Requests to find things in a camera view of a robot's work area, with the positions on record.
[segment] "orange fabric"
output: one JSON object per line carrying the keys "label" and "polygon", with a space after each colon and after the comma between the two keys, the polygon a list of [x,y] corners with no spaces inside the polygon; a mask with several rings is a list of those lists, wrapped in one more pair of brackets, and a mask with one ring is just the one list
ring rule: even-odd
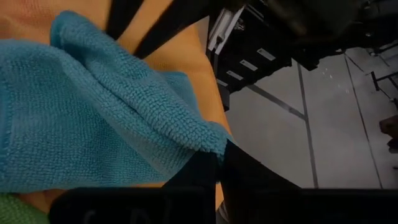
{"label": "orange fabric", "polygon": [[[171,1],[145,0],[118,42],[133,52]],[[51,22],[63,10],[73,10],[90,19],[100,29],[104,29],[110,5],[111,0],[1,0],[0,39],[28,39],[49,44]],[[193,85],[203,118],[220,123],[229,131],[213,70],[203,52],[194,25],[161,46],[145,61],[156,70],[186,73]],[[223,200],[223,194],[220,185],[216,188],[218,207]],[[49,212],[52,201],[63,192],[57,189],[44,190],[21,194],[19,198],[41,211]]]}

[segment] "orange surface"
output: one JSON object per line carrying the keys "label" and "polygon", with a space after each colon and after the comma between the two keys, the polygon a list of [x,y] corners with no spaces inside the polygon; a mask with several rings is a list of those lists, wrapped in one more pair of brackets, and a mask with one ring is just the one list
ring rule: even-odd
{"label": "orange surface", "polygon": [[[133,52],[171,1],[145,0],[118,42]],[[84,15],[100,29],[104,29],[110,2],[110,0],[2,0],[0,1],[0,39],[28,39],[49,44],[51,22],[63,10],[73,10]],[[161,46],[145,61],[156,70],[186,73],[193,85],[203,118],[220,123],[229,131],[213,70],[203,52],[194,25]],[[218,207],[223,200],[223,194],[220,185],[216,188],[216,207]],[[52,201],[63,192],[57,189],[44,190],[22,194],[19,197],[48,212]]]}

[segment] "gray tiled floor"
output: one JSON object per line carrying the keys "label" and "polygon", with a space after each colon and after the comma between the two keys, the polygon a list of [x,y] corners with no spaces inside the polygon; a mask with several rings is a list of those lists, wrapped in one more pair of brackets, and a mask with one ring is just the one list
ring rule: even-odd
{"label": "gray tiled floor", "polygon": [[[231,95],[227,117],[234,138],[268,168],[302,187],[314,186],[313,159],[319,187],[397,188],[398,172],[392,166],[398,165],[398,157],[389,154],[389,137],[378,126],[397,111],[374,90],[366,73],[387,75],[396,69],[398,57],[384,55],[388,67],[363,49],[349,50],[347,55],[364,72],[349,59],[347,67],[344,55],[324,58],[314,71],[302,70],[305,105],[296,66],[256,83],[301,113],[307,107],[310,142],[304,120],[247,88]],[[381,86],[398,95],[388,82]]]}

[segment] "black machine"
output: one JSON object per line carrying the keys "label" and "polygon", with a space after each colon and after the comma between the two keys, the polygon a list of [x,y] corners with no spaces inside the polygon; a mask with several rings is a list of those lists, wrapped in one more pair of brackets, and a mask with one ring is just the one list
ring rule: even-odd
{"label": "black machine", "polygon": [[[113,0],[106,33],[117,39],[141,4],[142,0]],[[207,54],[222,83],[221,96],[229,96],[290,66],[292,58],[312,70],[321,58],[352,47],[382,52],[383,46],[398,39],[396,6],[398,0],[174,0],[134,55],[145,58],[210,15],[209,36],[214,42],[210,40]],[[216,33],[223,13],[229,26]],[[197,152],[160,189],[69,190],[54,201],[49,220],[211,224],[216,220],[218,181],[232,224],[398,222],[394,206],[398,190],[301,189],[229,141],[222,164],[215,154]]]}

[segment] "blue microfiber towel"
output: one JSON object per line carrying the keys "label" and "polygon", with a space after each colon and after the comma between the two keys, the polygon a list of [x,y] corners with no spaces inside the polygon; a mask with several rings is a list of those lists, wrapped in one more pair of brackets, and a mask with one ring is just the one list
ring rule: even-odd
{"label": "blue microfiber towel", "polygon": [[222,158],[228,134],[200,117],[185,74],[150,69],[74,12],[50,38],[0,40],[0,192],[160,182],[195,151]]}

